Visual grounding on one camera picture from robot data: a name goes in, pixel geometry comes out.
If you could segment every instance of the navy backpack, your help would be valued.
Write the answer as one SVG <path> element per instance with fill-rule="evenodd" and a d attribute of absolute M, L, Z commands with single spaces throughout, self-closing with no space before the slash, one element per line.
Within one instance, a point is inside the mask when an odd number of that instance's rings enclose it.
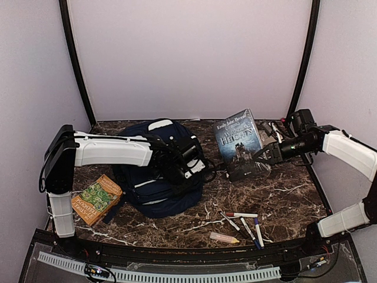
<path fill-rule="evenodd" d="M 155 134 L 168 143 L 170 137 L 178 140 L 193 136 L 193 133 L 176 121 L 158 119 L 127 127 L 119 136 L 134 137 Z M 200 154 L 203 149 L 198 142 Z M 129 202 L 143 215 L 149 218 L 163 218 L 184 212 L 194 206 L 201 198 L 204 179 L 202 174 L 195 174 L 190 179 L 190 186 L 177 193 L 172 185 L 150 167 L 131 165 L 113 165 L 116 182 L 125 193 L 122 203 Z"/>

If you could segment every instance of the blue marker cap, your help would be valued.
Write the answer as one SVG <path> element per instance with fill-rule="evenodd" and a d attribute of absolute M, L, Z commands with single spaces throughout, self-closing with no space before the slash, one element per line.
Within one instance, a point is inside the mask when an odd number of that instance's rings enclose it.
<path fill-rule="evenodd" d="M 255 245 L 257 246 L 258 249 L 262 249 L 262 247 L 259 244 L 259 241 L 257 239 L 254 240 Z"/>

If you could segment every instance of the cable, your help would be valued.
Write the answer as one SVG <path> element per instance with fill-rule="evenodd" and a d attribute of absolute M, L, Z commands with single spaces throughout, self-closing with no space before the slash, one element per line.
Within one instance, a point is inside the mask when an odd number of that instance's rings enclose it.
<path fill-rule="evenodd" d="M 207 163 L 210 163 L 212 165 L 213 168 L 208 168 L 207 170 L 204 170 L 203 171 L 203 179 L 204 179 L 204 183 L 210 183 L 212 182 L 216 176 L 217 176 L 217 166 L 214 164 L 214 162 L 210 159 L 204 159 Z M 206 172 L 212 172 L 213 173 L 213 176 L 209 179 L 209 180 L 206 180 L 204 178 L 204 175 L 206 174 Z"/>
<path fill-rule="evenodd" d="M 354 142 L 356 143 L 359 143 L 367 148 L 369 148 L 370 150 L 373 150 L 374 152 L 377 152 L 377 149 L 374 149 L 373 147 L 371 146 L 368 146 L 367 144 L 363 143 L 362 141 L 359 141 L 358 139 L 355 139 L 354 137 L 350 136 L 349 134 L 347 134 L 347 132 L 345 130 L 342 130 L 342 133 L 348 137 L 350 140 L 353 140 Z"/>
<path fill-rule="evenodd" d="M 326 251 L 326 256 L 328 258 L 328 260 L 330 261 L 330 253 L 329 253 L 329 249 L 327 246 L 322 246 L 322 249 L 324 249 Z"/>
<path fill-rule="evenodd" d="M 301 269 L 300 271 L 298 272 L 295 272 L 295 273 L 282 273 L 282 277 L 295 277 L 295 278 L 320 278 L 324 275 L 326 275 L 327 273 L 329 273 L 336 265 L 337 261 L 338 261 L 338 258 L 339 258 L 339 252 L 340 251 L 340 241 L 338 242 L 338 250 L 336 251 L 336 258 L 333 262 L 333 264 L 329 267 L 328 270 L 326 270 L 324 273 L 320 274 L 320 275 L 315 275 L 315 276 L 307 276 L 307 275 L 299 275 L 301 272 L 304 272 L 304 271 L 307 271 L 308 269 L 305 268 L 305 269 Z"/>

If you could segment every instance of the black cable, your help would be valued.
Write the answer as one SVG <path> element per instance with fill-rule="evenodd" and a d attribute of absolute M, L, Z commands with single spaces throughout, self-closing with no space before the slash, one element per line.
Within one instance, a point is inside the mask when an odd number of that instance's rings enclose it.
<path fill-rule="evenodd" d="M 212 161 L 212 160 L 210 160 L 210 159 L 205 159 L 205 161 L 207 162 L 207 163 L 210 163 L 211 165 L 212 165 L 212 167 L 213 168 L 208 168 L 207 170 L 204 170 L 204 172 L 203 172 L 203 175 L 205 175 L 206 174 L 206 172 L 212 172 L 213 173 L 213 176 L 209 179 L 209 180 L 206 180 L 205 178 L 204 178 L 204 183 L 206 184 L 206 183 L 210 183 L 210 182 L 212 182 L 215 178 L 216 178 L 216 176 L 217 176 L 217 166 L 214 164 L 214 162 Z"/>
<path fill-rule="evenodd" d="M 359 141 L 358 139 L 355 139 L 354 137 L 349 137 L 349 134 L 347 134 L 347 132 L 345 130 L 342 130 L 342 133 L 348 137 L 350 140 L 353 140 L 355 143 L 359 143 L 367 148 L 369 148 L 370 150 L 373 150 L 374 152 L 377 152 L 377 149 L 374 149 L 373 147 L 371 146 L 368 146 L 367 144 L 363 143 L 362 141 Z"/>
<path fill-rule="evenodd" d="M 322 273 L 320 275 L 314 275 L 314 276 L 299 275 L 300 273 L 308 270 L 307 268 L 305 268 L 305 269 L 301 269 L 300 271 L 298 271 L 294 274 L 292 274 L 292 273 L 286 273 L 286 274 L 282 273 L 282 277 L 313 278 L 314 279 L 314 278 L 320 278 L 322 276 L 325 276 L 327 273 L 329 273 L 335 267 L 336 263 L 338 262 L 339 254 L 340 254 L 340 241 L 338 242 L 338 250 L 336 251 L 336 258 L 335 258 L 333 264 L 324 273 Z"/>
<path fill-rule="evenodd" d="M 297 75 L 295 90 L 293 91 L 292 100 L 290 101 L 290 104 L 289 104 L 289 109 L 287 112 L 286 120 L 288 120 L 290 115 L 296 111 L 297 105 L 299 103 L 300 94 L 301 94 L 302 87 L 305 81 L 307 68 L 309 66 L 310 54 L 313 48 L 314 37 L 316 33 L 316 26 L 317 26 L 318 15 L 319 15 L 319 6 L 320 6 L 320 0 L 312 0 L 312 9 L 310 10 L 309 26 L 307 28 L 304 52 L 302 54 L 300 70 Z"/>

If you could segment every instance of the small object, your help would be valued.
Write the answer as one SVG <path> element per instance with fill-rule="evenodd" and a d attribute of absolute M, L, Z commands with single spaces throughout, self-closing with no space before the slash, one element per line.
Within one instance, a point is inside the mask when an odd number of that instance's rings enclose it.
<path fill-rule="evenodd" d="M 253 213 L 233 213 L 233 212 L 227 212 L 225 213 L 226 216 L 239 216 L 239 217 L 251 217 L 251 218 L 257 218 L 258 214 L 253 214 Z"/>
<path fill-rule="evenodd" d="M 315 262 L 313 262 L 312 264 L 308 264 L 306 267 L 309 270 L 309 269 L 312 269 L 314 267 L 321 267 L 325 263 L 327 263 L 327 261 L 325 260 L 324 257 L 321 257 L 321 258 L 317 259 Z"/>
<path fill-rule="evenodd" d="M 223 235 L 223 234 L 219 234 L 215 232 L 211 232 L 210 238 L 214 240 L 222 241 L 225 243 L 239 243 L 240 242 L 235 237 L 227 236 L 227 235 Z"/>
<path fill-rule="evenodd" d="M 244 237 L 245 239 L 248 239 L 248 235 L 245 233 L 245 232 L 243 232 L 231 219 L 229 219 L 229 217 L 228 216 L 226 216 L 223 212 L 221 212 L 220 211 L 220 214 L 226 219 L 226 220 L 228 220 L 228 222 L 231 224 L 231 226 L 233 226 L 237 231 L 238 231 L 238 233 L 239 234 L 241 234 L 242 235 L 242 237 Z"/>
<path fill-rule="evenodd" d="M 252 240 L 253 240 L 254 244 L 256 245 L 256 247 L 258 249 L 262 249 L 262 247 L 259 244 L 259 241 L 254 237 L 253 232 L 250 230 L 248 224 L 246 223 L 245 218 L 241 217 L 240 219 L 241 219 L 241 222 L 242 222 L 243 226 L 245 226 L 245 229 L 247 230 L 247 233 L 249 233 L 249 235 L 252 237 Z"/>
<path fill-rule="evenodd" d="M 101 279 L 107 279 L 110 277 L 110 272 L 93 264 L 85 264 L 84 274 L 88 275 L 90 278 L 92 276 L 100 277 Z"/>
<path fill-rule="evenodd" d="M 269 174 L 271 168 L 268 164 L 245 163 L 242 161 L 251 161 L 253 153 L 263 148 L 263 143 L 250 109 L 245 109 L 215 123 L 213 131 L 220 153 L 223 159 L 226 160 L 230 182 L 235 182 L 246 176 Z"/>
<path fill-rule="evenodd" d="M 263 239 L 262 239 L 262 233 L 260 232 L 258 218 L 254 218 L 254 223 L 255 223 L 255 230 L 257 230 L 257 235 L 258 235 L 258 240 L 259 240 L 260 246 L 263 249 L 264 248 L 264 243 L 263 243 Z"/>
<path fill-rule="evenodd" d="M 72 207 L 89 226 L 92 226 L 118 203 L 122 194 L 119 185 L 103 174 L 72 199 Z"/>
<path fill-rule="evenodd" d="M 267 122 L 267 120 L 263 120 L 262 123 L 260 124 L 261 127 L 264 129 L 266 134 L 270 137 L 272 133 L 274 132 L 273 128 L 271 127 L 271 124 Z"/>
<path fill-rule="evenodd" d="M 270 123 L 270 125 L 271 125 L 273 131 L 274 131 L 274 132 L 276 133 L 276 135 L 277 135 L 277 141 L 278 141 L 279 143 L 282 143 L 282 136 L 279 134 L 279 131 L 277 130 L 277 127 L 276 127 L 273 123 Z"/>

